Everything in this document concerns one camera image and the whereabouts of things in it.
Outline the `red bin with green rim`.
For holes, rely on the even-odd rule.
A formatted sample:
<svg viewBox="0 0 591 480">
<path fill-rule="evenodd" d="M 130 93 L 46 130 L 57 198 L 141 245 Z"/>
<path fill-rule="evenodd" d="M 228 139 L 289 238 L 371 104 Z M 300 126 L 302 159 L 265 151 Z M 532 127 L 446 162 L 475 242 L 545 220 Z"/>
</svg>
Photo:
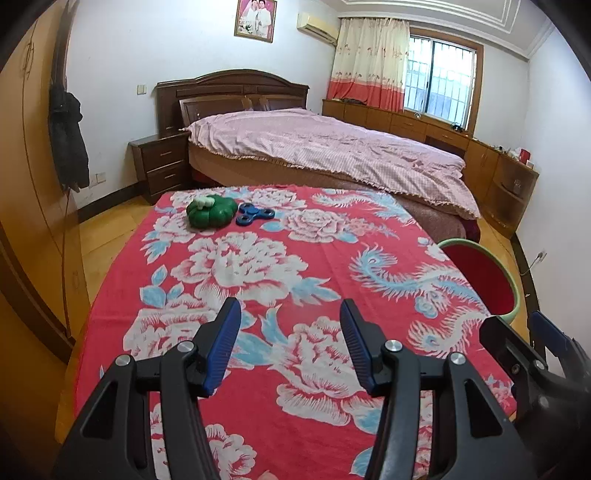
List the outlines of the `red bin with green rim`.
<svg viewBox="0 0 591 480">
<path fill-rule="evenodd" d="M 450 258 L 493 316 L 507 324 L 516 318 L 521 300 L 517 284 L 499 259 L 479 243 L 462 238 L 438 244 Z"/>
</svg>

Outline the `wooden corner shelf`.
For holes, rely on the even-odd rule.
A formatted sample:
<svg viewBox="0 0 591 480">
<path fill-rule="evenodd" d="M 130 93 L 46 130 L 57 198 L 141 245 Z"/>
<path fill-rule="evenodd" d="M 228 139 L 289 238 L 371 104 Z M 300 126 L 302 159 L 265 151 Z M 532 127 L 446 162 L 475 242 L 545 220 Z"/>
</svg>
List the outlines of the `wooden corner shelf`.
<svg viewBox="0 0 591 480">
<path fill-rule="evenodd" d="M 539 173 L 505 154 L 500 154 L 482 204 L 487 222 L 511 238 L 517 231 L 536 186 Z"/>
</svg>

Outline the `long wooden cabinet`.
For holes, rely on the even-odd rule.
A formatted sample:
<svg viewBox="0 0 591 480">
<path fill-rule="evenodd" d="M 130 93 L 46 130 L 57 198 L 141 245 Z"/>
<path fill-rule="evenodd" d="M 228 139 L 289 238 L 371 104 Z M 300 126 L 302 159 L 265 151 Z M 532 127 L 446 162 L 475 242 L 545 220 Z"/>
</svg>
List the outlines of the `long wooden cabinet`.
<svg viewBox="0 0 591 480">
<path fill-rule="evenodd" d="M 325 99 L 322 114 L 346 123 L 416 140 L 465 160 L 463 179 L 479 204 L 483 204 L 494 177 L 499 152 L 475 140 L 468 133 L 458 133 L 450 126 L 440 126 L 407 113 L 396 113 L 363 104 Z"/>
</svg>

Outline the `wooden wardrobe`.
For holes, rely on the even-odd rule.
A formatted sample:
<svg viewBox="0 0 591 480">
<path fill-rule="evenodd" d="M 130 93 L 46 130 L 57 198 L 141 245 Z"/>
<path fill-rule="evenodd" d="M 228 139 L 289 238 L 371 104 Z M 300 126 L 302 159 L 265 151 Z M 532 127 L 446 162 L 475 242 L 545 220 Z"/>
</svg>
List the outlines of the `wooden wardrobe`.
<svg viewBox="0 0 591 480">
<path fill-rule="evenodd" d="M 49 130 L 75 8 L 53 3 L 1 70 L 1 431 L 39 471 L 59 449 L 58 403 L 89 312 L 77 205 Z"/>
</svg>

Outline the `red box on cabinet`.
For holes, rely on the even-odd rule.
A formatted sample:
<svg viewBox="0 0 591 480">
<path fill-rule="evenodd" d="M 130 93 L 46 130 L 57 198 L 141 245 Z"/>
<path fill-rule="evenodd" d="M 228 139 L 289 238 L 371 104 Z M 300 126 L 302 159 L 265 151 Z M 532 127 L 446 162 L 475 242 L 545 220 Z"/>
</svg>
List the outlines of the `red box on cabinet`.
<svg viewBox="0 0 591 480">
<path fill-rule="evenodd" d="M 530 157 L 531 157 L 531 153 L 528 150 L 522 149 L 520 151 L 519 159 L 520 159 L 521 163 L 526 164 L 530 160 Z"/>
</svg>

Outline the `red floral tablecloth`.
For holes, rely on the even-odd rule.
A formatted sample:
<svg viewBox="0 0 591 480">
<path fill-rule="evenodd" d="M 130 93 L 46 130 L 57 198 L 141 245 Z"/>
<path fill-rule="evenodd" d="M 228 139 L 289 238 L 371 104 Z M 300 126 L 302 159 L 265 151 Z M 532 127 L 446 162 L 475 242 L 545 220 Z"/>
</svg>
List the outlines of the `red floral tablecloth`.
<svg viewBox="0 0 591 480">
<path fill-rule="evenodd" d="M 297 186 L 221 189 L 269 221 L 194 230 L 189 192 L 163 196 L 114 259 L 93 302 L 74 387 L 82 405 L 121 354 L 159 356 L 214 320 L 242 326 L 221 386 L 202 400 L 223 479 L 360 479 L 382 403 L 360 386 L 339 307 L 356 302 L 420 355 L 465 354 L 507 413 L 509 377 L 481 346 L 487 309 L 390 196 Z"/>
</svg>

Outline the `pink bed quilt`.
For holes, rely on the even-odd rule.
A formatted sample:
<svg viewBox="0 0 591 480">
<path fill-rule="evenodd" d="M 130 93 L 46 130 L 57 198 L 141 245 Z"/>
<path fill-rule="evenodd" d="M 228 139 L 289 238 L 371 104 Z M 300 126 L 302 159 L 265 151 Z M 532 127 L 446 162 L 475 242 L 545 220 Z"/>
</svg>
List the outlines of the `pink bed quilt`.
<svg viewBox="0 0 591 480">
<path fill-rule="evenodd" d="M 480 217 L 462 179 L 464 160 L 415 140 L 301 108 L 211 115 L 185 130 L 193 145 L 228 159 L 324 172 L 466 220 Z"/>
</svg>

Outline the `green pumpkin toy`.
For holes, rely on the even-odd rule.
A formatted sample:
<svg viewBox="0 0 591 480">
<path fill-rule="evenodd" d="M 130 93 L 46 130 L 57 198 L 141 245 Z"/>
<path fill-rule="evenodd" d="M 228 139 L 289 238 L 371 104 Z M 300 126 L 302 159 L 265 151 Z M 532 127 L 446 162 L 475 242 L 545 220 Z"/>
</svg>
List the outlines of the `green pumpkin toy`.
<svg viewBox="0 0 591 480">
<path fill-rule="evenodd" d="M 235 200 L 216 194 L 194 198 L 185 209 L 188 223 L 199 230 L 228 226 L 237 211 Z"/>
</svg>

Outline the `blue fidget spinner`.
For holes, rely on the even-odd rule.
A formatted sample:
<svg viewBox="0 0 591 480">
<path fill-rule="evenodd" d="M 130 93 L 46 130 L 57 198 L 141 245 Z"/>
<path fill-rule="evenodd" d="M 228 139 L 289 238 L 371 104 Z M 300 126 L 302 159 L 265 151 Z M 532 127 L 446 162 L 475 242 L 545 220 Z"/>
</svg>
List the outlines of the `blue fidget spinner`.
<svg viewBox="0 0 591 480">
<path fill-rule="evenodd" d="M 238 206 L 238 216 L 235 218 L 235 224 L 246 227 L 252 225 L 256 220 L 271 220 L 276 216 L 276 212 L 270 208 L 259 208 L 252 203 L 241 203 Z"/>
</svg>

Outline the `window with bars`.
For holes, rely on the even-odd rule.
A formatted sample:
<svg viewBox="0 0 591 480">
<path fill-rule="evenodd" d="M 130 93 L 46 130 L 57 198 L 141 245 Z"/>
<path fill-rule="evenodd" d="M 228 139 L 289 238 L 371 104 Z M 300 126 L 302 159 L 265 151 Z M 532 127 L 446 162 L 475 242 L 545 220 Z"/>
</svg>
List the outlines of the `window with bars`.
<svg viewBox="0 0 591 480">
<path fill-rule="evenodd" d="M 472 135 L 484 74 L 484 46 L 449 33 L 413 27 L 404 108 Z"/>
</svg>

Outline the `dark wooden nightstand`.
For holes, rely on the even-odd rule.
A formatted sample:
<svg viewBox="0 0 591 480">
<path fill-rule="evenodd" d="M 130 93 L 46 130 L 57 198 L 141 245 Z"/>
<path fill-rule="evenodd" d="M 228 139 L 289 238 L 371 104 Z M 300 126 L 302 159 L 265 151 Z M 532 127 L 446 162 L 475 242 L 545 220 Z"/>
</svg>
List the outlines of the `dark wooden nightstand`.
<svg viewBox="0 0 591 480">
<path fill-rule="evenodd" d="M 188 133 L 152 135 L 128 143 L 141 195 L 155 204 L 162 194 L 190 184 Z"/>
</svg>

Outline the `bed base brown cover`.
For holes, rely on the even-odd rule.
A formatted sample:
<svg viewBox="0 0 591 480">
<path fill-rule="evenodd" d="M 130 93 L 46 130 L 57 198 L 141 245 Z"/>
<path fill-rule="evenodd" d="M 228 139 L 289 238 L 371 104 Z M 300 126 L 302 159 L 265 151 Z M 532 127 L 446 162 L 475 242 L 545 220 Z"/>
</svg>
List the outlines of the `bed base brown cover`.
<svg viewBox="0 0 591 480">
<path fill-rule="evenodd" d="M 188 145 L 189 162 L 195 182 L 219 186 L 297 185 L 318 188 L 335 188 L 371 191 L 372 187 L 337 178 L 320 171 L 285 167 L 270 161 L 252 159 L 228 159 L 214 155 L 205 149 Z M 476 220 L 433 208 L 424 202 L 394 195 L 399 203 L 418 221 L 421 227 L 436 241 L 450 238 L 466 238 L 480 242 L 481 230 Z"/>
</svg>

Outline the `black hanging jacket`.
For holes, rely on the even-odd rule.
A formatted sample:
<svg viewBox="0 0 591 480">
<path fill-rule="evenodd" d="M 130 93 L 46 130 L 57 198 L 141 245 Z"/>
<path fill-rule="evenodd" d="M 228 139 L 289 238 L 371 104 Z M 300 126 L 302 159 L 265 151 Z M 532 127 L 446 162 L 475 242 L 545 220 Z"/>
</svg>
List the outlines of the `black hanging jacket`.
<svg viewBox="0 0 591 480">
<path fill-rule="evenodd" d="M 88 154 L 79 126 L 82 119 L 78 99 L 61 85 L 52 85 L 49 90 L 49 138 L 63 190 L 79 192 L 90 184 Z"/>
</svg>

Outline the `cream and red curtain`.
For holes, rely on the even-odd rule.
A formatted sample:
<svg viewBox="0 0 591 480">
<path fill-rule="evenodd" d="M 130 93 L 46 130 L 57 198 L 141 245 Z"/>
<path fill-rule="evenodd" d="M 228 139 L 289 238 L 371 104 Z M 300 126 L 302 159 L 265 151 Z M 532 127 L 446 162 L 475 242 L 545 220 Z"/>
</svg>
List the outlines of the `cream and red curtain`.
<svg viewBox="0 0 591 480">
<path fill-rule="evenodd" d="M 402 111 L 410 39 L 404 20 L 342 19 L 327 97 Z"/>
</svg>

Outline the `dark wooden headboard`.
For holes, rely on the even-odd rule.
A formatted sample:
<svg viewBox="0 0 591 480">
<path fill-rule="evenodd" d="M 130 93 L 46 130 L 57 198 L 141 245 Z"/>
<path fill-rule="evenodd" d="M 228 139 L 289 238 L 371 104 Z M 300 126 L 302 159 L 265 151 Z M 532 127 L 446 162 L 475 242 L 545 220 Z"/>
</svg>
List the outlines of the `dark wooden headboard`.
<svg viewBox="0 0 591 480">
<path fill-rule="evenodd" d="M 158 132 L 169 135 L 207 116 L 307 106 L 308 90 L 269 72 L 221 70 L 155 87 Z"/>
</svg>

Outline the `framed wedding photo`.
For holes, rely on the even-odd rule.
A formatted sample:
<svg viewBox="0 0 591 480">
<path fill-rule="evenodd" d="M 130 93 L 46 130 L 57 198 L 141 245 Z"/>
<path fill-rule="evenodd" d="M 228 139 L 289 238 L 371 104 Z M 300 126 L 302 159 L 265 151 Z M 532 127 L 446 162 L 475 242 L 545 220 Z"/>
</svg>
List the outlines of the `framed wedding photo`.
<svg viewBox="0 0 591 480">
<path fill-rule="evenodd" d="M 273 42 L 276 0 L 238 0 L 235 36 Z"/>
</svg>

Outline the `white wall air conditioner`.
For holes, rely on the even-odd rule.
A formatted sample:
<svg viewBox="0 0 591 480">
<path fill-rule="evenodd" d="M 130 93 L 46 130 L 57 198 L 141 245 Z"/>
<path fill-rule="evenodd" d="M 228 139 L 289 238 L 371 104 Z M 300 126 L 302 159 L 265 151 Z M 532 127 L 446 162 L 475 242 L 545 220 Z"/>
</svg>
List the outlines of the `white wall air conditioner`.
<svg viewBox="0 0 591 480">
<path fill-rule="evenodd" d="M 297 30 L 329 45 L 335 46 L 338 44 L 339 29 L 335 25 L 326 23 L 324 20 L 306 12 L 298 13 Z"/>
</svg>

